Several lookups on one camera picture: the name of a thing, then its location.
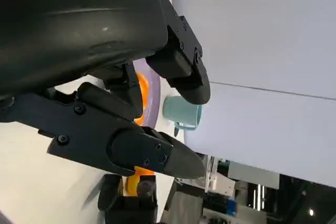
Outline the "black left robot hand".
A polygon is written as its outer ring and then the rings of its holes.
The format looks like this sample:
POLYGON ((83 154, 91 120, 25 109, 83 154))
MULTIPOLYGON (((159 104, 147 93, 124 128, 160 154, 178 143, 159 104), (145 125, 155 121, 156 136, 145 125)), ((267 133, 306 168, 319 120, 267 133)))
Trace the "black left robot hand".
POLYGON ((202 46, 169 0, 1 0, 1 121, 52 138, 48 153, 122 176, 199 178, 200 157, 135 119, 133 62, 189 103, 209 101, 202 46))

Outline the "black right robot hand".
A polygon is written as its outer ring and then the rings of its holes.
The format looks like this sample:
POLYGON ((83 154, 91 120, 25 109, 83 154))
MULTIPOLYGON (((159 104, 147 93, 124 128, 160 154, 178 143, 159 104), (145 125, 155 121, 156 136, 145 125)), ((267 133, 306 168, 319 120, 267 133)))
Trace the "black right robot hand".
POLYGON ((158 205, 155 176, 140 176, 140 181, 135 185, 136 196, 125 196, 122 177, 104 175, 98 209, 104 213, 105 223, 156 223, 158 205))

